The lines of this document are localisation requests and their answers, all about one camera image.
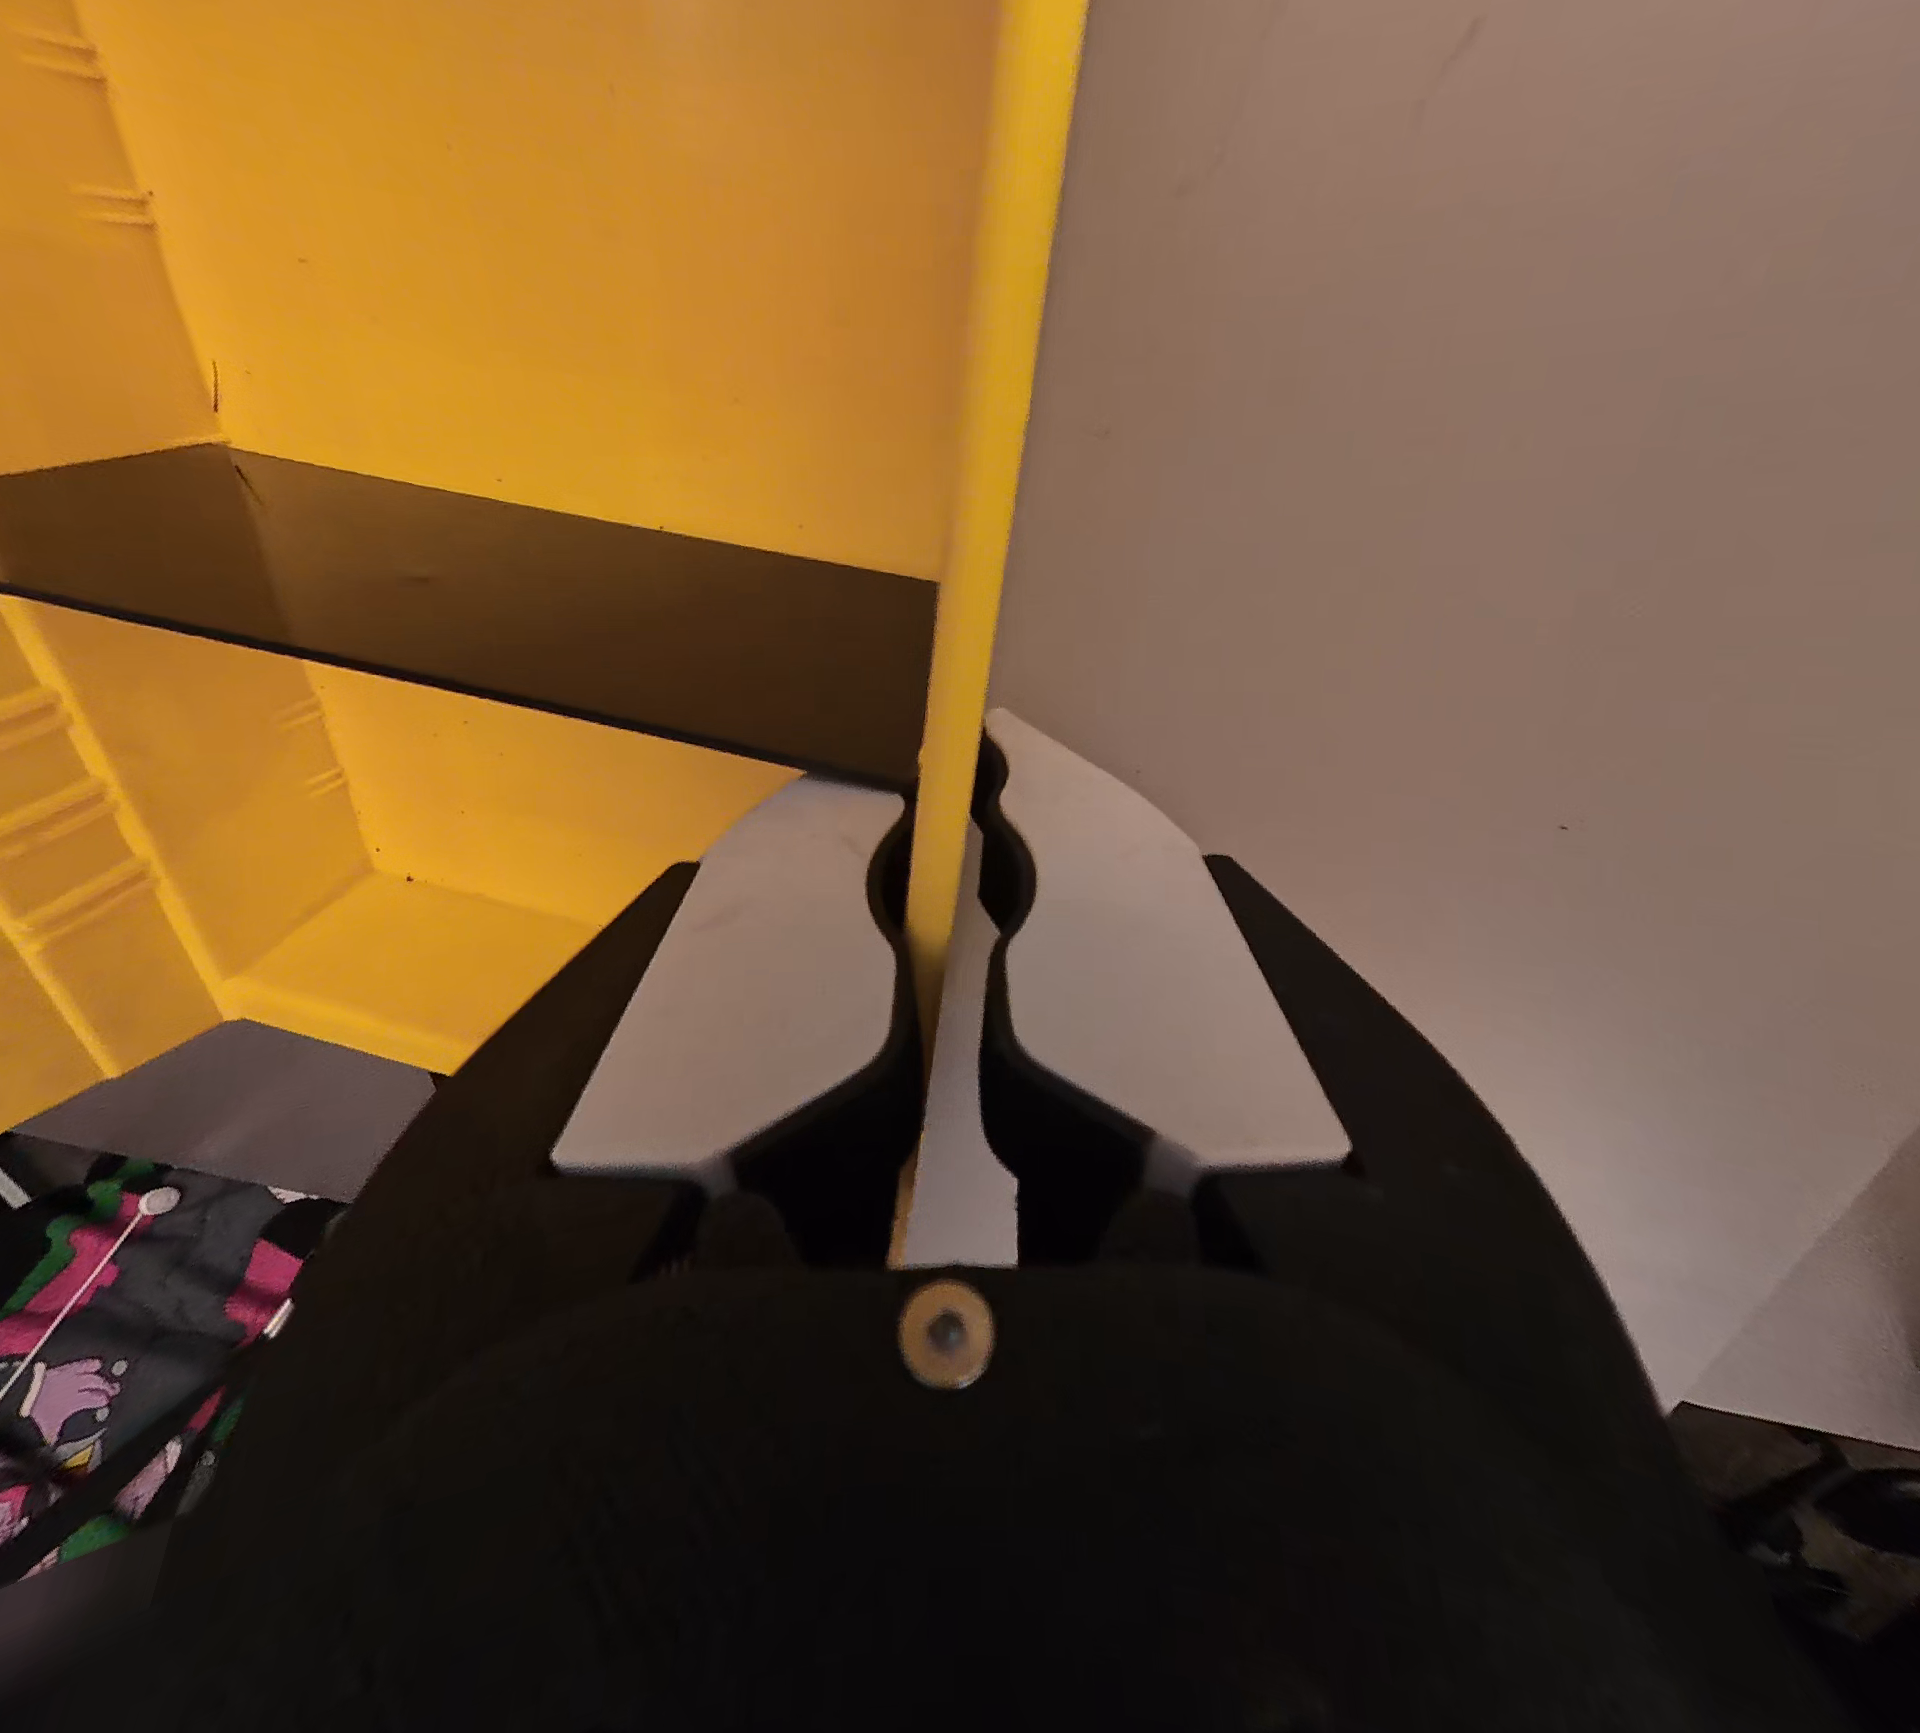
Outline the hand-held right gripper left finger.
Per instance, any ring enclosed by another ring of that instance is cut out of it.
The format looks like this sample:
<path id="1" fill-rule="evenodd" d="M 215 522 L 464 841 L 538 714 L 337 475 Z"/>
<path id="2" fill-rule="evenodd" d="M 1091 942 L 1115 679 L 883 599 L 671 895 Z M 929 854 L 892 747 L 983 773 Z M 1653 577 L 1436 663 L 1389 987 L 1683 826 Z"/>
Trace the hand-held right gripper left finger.
<path id="1" fill-rule="evenodd" d="M 549 1166 L 756 1193 L 807 1268 L 884 1268 L 925 1132 L 892 879 L 905 796 L 796 779 L 707 848 Z"/>

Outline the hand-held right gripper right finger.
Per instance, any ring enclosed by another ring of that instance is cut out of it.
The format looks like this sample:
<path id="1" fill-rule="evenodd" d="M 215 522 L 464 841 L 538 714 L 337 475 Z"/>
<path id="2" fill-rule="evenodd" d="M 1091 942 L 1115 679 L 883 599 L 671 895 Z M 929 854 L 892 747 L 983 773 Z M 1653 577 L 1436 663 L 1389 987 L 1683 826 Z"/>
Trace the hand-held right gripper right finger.
<path id="1" fill-rule="evenodd" d="M 1081 1268 L 1133 1193 L 1343 1172 L 1333 1113 L 1203 848 L 1012 709 L 983 727 L 983 1130 L 1019 1259 Z"/>

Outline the yellow plastic bin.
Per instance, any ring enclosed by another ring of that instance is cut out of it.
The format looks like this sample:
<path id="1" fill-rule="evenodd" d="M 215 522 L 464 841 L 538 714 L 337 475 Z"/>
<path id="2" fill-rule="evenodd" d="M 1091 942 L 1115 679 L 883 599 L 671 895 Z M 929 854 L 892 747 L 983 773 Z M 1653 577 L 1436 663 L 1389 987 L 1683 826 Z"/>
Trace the yellow plastic bin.
<path id="1" fill-rule="evenodd" d="M 6 478 L 233 444 L 934 585 L 929 1011 L 1084 7 L 6 0 Z M 527 1120 L 527 1011 L 543 1172 L 796 779 L 6 593 L 6 1120 L 220 1019 Z"/>

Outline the dark glass shelf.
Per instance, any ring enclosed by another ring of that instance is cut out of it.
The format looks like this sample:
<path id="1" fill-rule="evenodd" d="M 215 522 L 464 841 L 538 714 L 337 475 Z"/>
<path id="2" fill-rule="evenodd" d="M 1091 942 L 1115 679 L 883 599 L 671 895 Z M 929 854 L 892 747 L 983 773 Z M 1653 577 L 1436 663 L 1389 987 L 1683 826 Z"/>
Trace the dark glass shelf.
<path id="1" fill-rule="evenodd" d="M 910 794 L 941 588 L 233 444 L 0 484 L 8 599 Z"/>

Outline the printed colourful cloth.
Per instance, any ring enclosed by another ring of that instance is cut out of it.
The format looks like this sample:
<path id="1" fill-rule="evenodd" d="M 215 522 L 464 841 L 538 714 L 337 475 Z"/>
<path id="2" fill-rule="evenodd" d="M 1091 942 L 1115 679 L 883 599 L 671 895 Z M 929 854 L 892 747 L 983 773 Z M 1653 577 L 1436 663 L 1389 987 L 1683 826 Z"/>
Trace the printed colourful cloth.
<path id="1" fill-rule="evenodd" d="M 0 1140 L 0 1172 L 0 1545 L 23 1584 L 182 1501 L 344 1203 L 31 1132 Z"/>

